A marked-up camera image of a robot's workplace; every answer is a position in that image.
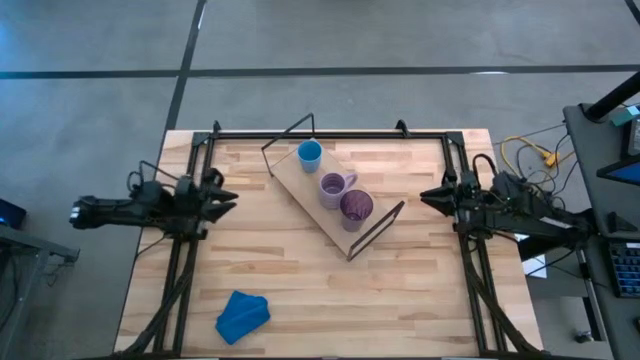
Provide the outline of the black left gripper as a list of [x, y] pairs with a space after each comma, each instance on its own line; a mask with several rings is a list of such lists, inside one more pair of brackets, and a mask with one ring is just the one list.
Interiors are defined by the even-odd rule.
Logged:
[[205, 234], [204, 223], [216, 223], [236, 206], [234, 202], [227, 201], [239, 197], [222, 188], [224, 176], [217, 169], [206, 169], [204, 175], [204, 184], [200, 186], [189, 175], [182, 175], [176, 183], [176, 217], [184, 222], [185, 232], [189, 234]]

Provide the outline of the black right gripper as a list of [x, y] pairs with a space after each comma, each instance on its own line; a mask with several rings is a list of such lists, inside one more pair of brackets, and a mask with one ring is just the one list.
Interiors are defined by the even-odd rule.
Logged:
[[483, 220], [481, 186], [473, 171], [463, 172], [457, 184], [446, 181], [428, 194], [421, 193], [420, 200], [444, 216], [454, 215], [455, 225], [479, 225]]

